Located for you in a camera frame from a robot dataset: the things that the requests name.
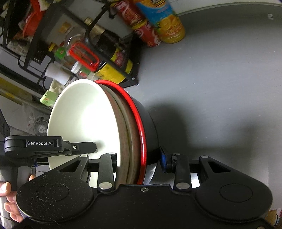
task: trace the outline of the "red container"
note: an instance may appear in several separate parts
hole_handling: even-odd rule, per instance
[[[130,0],[123,0],[111,5],[117,14],[123,18],[124,22],[129,26],[136,25],[140,21],[144,20],[145,17],[140,13],[137,6]]]
[[[147,20],[143,20],[137,25],[132,26],[132,29],[147,46],[154,47],[160,43],[158,35],[156,35],[154,28]]]
[[[40,18],[37,16],[36,12],[32,12],[26,20],[25,27],[23,28],[23,36],[31,36],[35,34],[35,31],[40,23]]]

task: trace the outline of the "red rim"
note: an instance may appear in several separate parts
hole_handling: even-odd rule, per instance
[[[95,83],[102,84],[105,86],[110,86],[116,89],[126,99],[128,105],[130,106],[134,114],[134,117],[135,117],[135,120],[138,126],[138,131],[140,134],[140,142],[141,142],[141,165],[140,165],[140,174],[139,174],[137,184],[143,184],[145,173],[146,173],[146,166],[147,166],[147,146],[146,146],[144,126],[143,126],[140,114],[137,110],[137,107],[135,103],[133,102],[132,98],[130,97],[130,95],[121,86],[117,85],[116,83],[113,83],[112,81],[108,81],[108,80],[97,80],[95,81]]]

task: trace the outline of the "fingernail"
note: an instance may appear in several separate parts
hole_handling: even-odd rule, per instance
[[[1,190],[2,190],[2,191],[6,191],[6,190],[7,190],[7,183],[8,183],[8,182],[3,183],[3,184],[1,185]]]
[[[7,205],[7,204],[4,205],[4,209],[5,209],[5,211],[7,211],[7,212],[11,212],[11,208],[10,208],[9,205]]]
[[[14,197],[7,196],[7,200],[8,200],[9,202],[14,202]]]
[[[17,215],[15,215],[15,214],[10,214],[10,217],[13,219],[13,220],[17,220]]]

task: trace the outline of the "yellow can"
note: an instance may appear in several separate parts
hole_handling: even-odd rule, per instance
[[[185,28],[168,1],[134,0],[134,2],[154,25],[162,41],[176,43],[184,38]]]

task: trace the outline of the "white cup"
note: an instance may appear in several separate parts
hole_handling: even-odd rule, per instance
[[[46,69],[45,76],[58,81],[62,85],[65,85],[70,78],[69,74],[58,68],[54,63],[49,64]]]

